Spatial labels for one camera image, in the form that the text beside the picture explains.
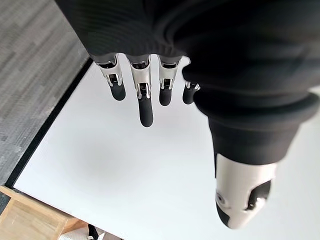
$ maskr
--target wooden furniture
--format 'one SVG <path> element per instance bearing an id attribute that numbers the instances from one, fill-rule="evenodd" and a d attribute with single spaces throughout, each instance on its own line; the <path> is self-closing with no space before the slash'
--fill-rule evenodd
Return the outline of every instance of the wooden furniture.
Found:
<path id="1" fill-rule="evenodd" d="M 11 197 L 0 215 L 0 240 L 57 240 L 61 234 L 87 223 L 5 186 L 0 192 Z"/>

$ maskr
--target metal joint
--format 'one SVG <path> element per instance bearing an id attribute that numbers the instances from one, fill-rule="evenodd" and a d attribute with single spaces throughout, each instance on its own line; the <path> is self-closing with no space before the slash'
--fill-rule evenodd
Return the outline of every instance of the metal joint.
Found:
<path id="1" fill-rule="evenodd" d="M 111 67 L 105 68 L 101 67 L 102 65 L 110 65 Z M 104 64 L 98 64 L 98 66 L 110 87 L 113 87 L 116 82 L 118 86 L 122 85 L 123 80 L 118 55 L 115 56 L 115 59 Z"/>
<path id="2" fill-rule="evenodd" d="M 148 60 L 147 64 L 143 63 L 143 65 L 130 62 L 130 68 L 137 98 L 141 99 L 144 92 L 148 99 L 151 98 L 150 59 Z"/>
<path id="3" fill-rule="evenodd" d="M 189 82 L 189 81 L 185 81 L 185 87 L 186 87 L 187 89 L 190 89 L 190 88 L 195 89 L 195 90 L 199 90 L 199 89 L 200 89 L 200 86 L 199 86 L 198 83 L 197 83 L 197 84 L 194 84 L 194 83 L 191 83 L 191 82 Z"/>
<path id="4" fill-rule="evenodd" d="M 169 90 L 171 90 L 174 86 L 178 64 L 179 62 L 174 63 L 165 63 L 162 62 L 159 58 L 159 81 L 160 81 L 160 88 L 165 89 L 165 80 L 170 80 L 170 84 L 168 86 Z"/>

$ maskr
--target black fingertip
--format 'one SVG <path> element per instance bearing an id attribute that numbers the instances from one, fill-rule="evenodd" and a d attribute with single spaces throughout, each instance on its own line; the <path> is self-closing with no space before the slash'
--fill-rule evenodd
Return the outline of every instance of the black fingertip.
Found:
<path id="1" fill-rule="evenodd" d="M 171 102 L 172 90 L 165 88 L 160 89 L 159 102 L 162 106 L 168 106 Z"/>
<path id="2" fill-rule="evenodd" d="M 147 98 L 145 95 L 143 95 L 141 99 L 138 99 L 138 103 L 140 122 L 144 127 L 148 128 L 154 121 L 151 98 Z"/>
<path id="3" fill-rule="evenodd" d="M 218 215 L 221 219 L 221 222 L 223 222 L 223 224 L 229 228 L 228 222 L 229 222 L 230 217 L 224 211 L 222 211 L 222 209 L 218 206 L 217 203 L 216 203 L 216 210 L 217 210 Z"/>
<path id="4" fill-rule="evenodd" d="M 182 95 L 182 100 L 185 104 L 189 105 L 194 102 L 194 94 L 197 90 L 194 88 L 187 88 L 186 86 L 184 87 L 183 90 L 183 95 Z"/>
<path id="5" fill-rule="evenodd" d="M 122 101 L 126 97 L 125 86 L 122 83 L 120 86 L 117 83 L 114 83 L 113 86 L 110 87 L 112 96 L 115 100 Z"/>

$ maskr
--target robotic finger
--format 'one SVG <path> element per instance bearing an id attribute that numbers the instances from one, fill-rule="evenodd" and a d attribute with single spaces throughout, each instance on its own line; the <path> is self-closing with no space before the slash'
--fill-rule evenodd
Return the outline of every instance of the robotic finger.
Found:
<path id="1" fill-rule="evenodd" d="M 150 56 L 128 56 L 134 87 L 139 104 L 141 124 L 150 127 L 154 121 L 151 103 Z"/>
<path id="2" fill-rule="evenodd" d="M 181 56 L 179 57 L 158 56 L 158 58 L 159 58 L 159 81 L 160 81 L 159 102 L 162 106 L 168 106 L 171 102 L 172 88 L 174 86 Z"/>
<path id="3" fill-rule="evenodd" d="M 183 102 L 187 105 L 192 104 L 194 102 L 194 94 L 199 89 L 199 84 L 186 81 L 182 95 Z"/>
<path id="4" fill-rule="evenodd" d="M 113 98 L 118 101 L 125 99 L 126 90 L 122 79 L 118 54 L 110 55 L 109 61 L 97 63 L 97 65 L 110 86 Z"/>

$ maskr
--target black sleeve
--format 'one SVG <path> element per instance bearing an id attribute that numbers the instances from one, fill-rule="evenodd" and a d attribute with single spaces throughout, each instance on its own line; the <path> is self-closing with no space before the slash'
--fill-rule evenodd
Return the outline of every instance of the black sleeve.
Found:
<path id="1" fill-rule="evenodd" d="M 267 164 L 317 111 L 320 1 L 56 0 L 97 63 L 110 53 L 185 55 L 216 153 Z"/>

